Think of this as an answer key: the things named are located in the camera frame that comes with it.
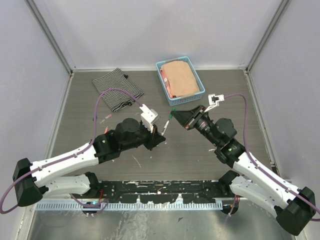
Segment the white marker green end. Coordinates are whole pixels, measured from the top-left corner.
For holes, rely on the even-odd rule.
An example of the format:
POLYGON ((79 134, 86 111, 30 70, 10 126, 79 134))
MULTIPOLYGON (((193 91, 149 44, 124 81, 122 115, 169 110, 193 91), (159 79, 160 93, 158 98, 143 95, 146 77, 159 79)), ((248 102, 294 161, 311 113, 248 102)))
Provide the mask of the white marker green end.
POLYGON ((165 134, 165 132, 166 132, 166 130, 167 130, 167 128, 168 128, 169 123, 170 123, 170 119, 168 119, 168 120, 166 121, 166 123, 165 123, 165 125, 164 125, 164 127, 163 127, 163 129, 162 129, 162 132, 161 132, 161 135, 162 135, 162 136, 165 134))

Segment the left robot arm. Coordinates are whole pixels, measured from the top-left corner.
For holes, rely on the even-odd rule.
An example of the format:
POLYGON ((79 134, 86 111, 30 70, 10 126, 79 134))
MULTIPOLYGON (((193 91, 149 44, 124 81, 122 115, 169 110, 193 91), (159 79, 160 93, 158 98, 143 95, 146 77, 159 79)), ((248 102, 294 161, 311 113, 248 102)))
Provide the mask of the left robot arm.
POLYGON ((78 176, 67 174, 114 160, 121 152, 139 146, 145 146, 151 151, 165 140, 156 125, 148 130, 143 122, 126 118, 114 130, 98 135, 73 151, 34 162, 23 158, 17 162, 12 176, 17 205, 27 207, 43 197, 68 194, 93 199, 101 191, 94 173, 86 172, 78 176))

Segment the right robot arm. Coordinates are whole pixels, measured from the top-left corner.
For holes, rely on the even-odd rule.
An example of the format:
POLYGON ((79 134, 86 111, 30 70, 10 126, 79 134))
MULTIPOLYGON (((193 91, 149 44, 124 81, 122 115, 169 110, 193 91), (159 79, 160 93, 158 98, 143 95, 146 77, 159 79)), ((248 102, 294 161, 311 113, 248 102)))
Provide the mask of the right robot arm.
POLYGON ((314 192, 282 179, 258 161, 235 139, 237 131, 228 118, 213 121, 203 105, 173 110, 173 118, 186 130, 196 129, 216 149, 216 157, 231 169, 220 178, 220 192, 247 198, 273 215, 289 234, 298 236, 316 214, 314 192))

